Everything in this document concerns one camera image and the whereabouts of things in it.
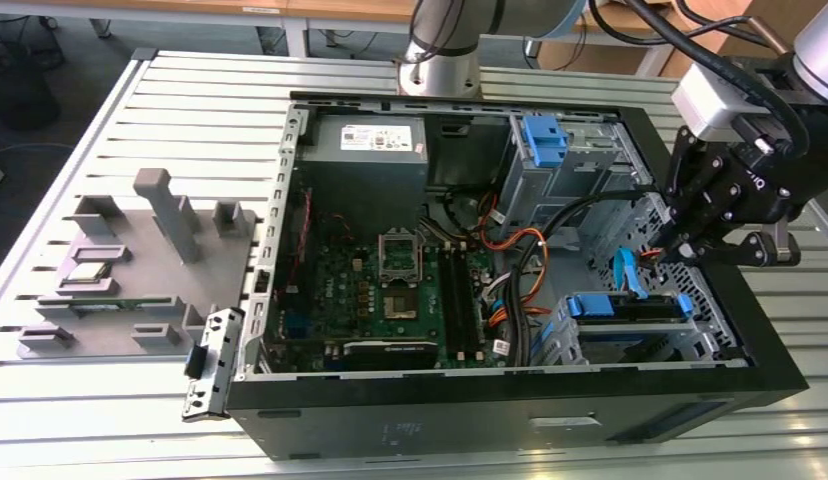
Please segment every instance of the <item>metal table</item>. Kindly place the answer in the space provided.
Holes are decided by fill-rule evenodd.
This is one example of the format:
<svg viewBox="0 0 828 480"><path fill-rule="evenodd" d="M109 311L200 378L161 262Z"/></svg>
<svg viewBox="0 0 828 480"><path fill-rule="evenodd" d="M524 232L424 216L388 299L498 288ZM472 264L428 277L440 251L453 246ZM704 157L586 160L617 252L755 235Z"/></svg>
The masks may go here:
<svg viewBox="0 0 828 480"><path fill-rule="evenodd" d="M485 68L492 99L624 104L647 109L671 142L681 121L675 83L613 75ZM14 326L39 322L33 298L54 286L75 223L62 217L82 194L111 194L142 208L139 167L165 167L176 194L198 209L236 198L264 215L293 89L393 93L386 63L161 52L133 61L0 268L0 359ZM803 369L811 390L736 413L661 445L434 455L402 463L317 460L273 463L236 422L181 423L182 358L26 361L0 364L0 478L174 478L462 475L572 478L828 478L828 224L811 210L795 228L804 262L749 269L747 278ZM248 274L245 285L252 284Z"/></svg>

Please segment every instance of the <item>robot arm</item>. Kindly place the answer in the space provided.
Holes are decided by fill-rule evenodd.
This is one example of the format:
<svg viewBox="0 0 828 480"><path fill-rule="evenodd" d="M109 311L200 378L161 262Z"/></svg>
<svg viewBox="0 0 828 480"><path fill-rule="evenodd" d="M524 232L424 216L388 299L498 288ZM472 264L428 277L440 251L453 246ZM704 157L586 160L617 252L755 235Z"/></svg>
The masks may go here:
<svg viewBox="0 0 828 480"><path fill-rule="evenodd" d="M572 28L585 0L420 0L400 64L400 93L480 96L480 36L541 37Z"/></svg>
<svg viewBox="0 0 828 480"><path fill-rule="evenodd" d="M679 131L664 195L672 219L655 239L664 260L736 265L796 265L800 249L788 222L828 189L828 5L804 29L795 51L740 67L796 111L808 150L785 156L789 140L769 111L695 65L673 94L687 126ZM739 244L727 235L744 224L763 230Z"/></svg>
<svg viewBox="0 0 828 480"><path fill-rule="evenodd" d="M696 60L673 95L687 126L679 131L663 192L671 219L652 246L663 249L664 261L796 265L800 249L788 222L828 189L828 5L797 37L793 51L769 26L749 18L763 44L780 56L733 65L687 38L712 25L685 36L644 0L624 1L665 41ZM591 10L603 23L593 2ZM478 96L480 35L536 37L564 32L584 4L584 0L421 0L400 66L401 93ZM605 31L627 41L612 28ZM739 36L747 35L756 37L744 32ZM764 228L740 244L727 242L744 224Z"/></svg>

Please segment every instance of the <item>wooden desk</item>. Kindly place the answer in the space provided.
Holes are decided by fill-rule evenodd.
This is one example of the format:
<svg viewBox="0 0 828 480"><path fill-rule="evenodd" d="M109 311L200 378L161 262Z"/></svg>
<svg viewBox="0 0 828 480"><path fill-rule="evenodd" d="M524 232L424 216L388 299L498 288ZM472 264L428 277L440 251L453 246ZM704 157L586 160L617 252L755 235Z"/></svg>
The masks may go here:
<svg viewBox="0 0 828 480"><path fill-rule="evenodd" d="M290 0L286 15L368 22L392 22L409 24L417 0ZM619 31L625 33L653 33L652 28L633 11L621 4L600 7L601 15ZM603 33L599 24L586 13L589 31ZM574 31L580 32L580 22Z"/></svg>
<svg viewBox="0 0 828 480"><path fill-rule="evenodd" d="M0 13L280 27L288 32L290 55L306 57L310 29L408 33L416 3L416 0L0 0ZM601 14L620 31L651 32L623 5L603 6ZM601 32L589 17L588 25L588 43L621 44ZM580 31L577 25L573 35L553 41L574 43ZM643 72L656 75L665 62L665 58L661 61L665 51L651 52Z"/></svg>
<svg viewBox="0 0 828 480"><path fill-rule="evenodd" d="M189 12L189 13L212 13L212 14L230 14L230 15L246 15L258 12L252 12L252 9L269 10L266 14L274 14L274 10L278 10L278 14L282 14L286 9L288 0L0 0L0 13L6 13L7 10L17 8L27 8L35 10L38 6L45 9L61 8L62 11L71 12L73 9L98 9L103 12L110 10L138 10L150 11L170 11L170 12ZM106 16L105 18L119 19L118 17Z"/></svg>

